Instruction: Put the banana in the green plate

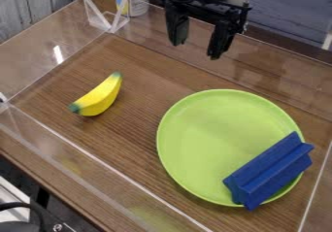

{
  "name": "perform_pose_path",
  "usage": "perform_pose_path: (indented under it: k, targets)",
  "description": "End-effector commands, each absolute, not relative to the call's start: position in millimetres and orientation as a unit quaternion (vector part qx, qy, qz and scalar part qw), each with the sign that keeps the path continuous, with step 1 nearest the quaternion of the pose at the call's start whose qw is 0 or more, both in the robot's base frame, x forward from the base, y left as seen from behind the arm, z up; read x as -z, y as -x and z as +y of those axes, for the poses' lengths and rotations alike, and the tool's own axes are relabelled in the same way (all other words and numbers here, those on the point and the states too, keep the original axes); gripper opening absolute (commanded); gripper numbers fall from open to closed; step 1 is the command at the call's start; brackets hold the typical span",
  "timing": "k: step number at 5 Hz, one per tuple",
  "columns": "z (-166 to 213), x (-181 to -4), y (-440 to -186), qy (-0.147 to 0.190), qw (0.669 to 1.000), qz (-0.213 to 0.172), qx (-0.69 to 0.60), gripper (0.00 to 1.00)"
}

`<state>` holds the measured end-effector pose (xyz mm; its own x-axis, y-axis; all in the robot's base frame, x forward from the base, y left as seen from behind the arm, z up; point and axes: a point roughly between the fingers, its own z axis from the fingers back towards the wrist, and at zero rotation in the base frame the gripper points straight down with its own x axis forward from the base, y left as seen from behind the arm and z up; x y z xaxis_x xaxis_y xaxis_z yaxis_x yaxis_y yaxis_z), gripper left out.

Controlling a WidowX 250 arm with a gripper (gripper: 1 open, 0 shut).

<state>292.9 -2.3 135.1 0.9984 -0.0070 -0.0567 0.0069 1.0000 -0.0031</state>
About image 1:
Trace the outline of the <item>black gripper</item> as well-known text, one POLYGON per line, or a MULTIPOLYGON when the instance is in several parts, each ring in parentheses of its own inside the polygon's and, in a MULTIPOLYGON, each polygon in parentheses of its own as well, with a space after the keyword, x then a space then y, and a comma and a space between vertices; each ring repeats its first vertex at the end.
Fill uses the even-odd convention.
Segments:
MULTIPOLYGON (((243 33, 248 25, 248 12, 252 9, 248 0, 170 0, 186 5, 192 17, 215 24, 207 55, 218 60, 228 51, 235 34, 243 33)), ((187 12, 175 4, 166 3, 166 27, 171 43, 183 45, 188 38, 190 18, 187 12)))

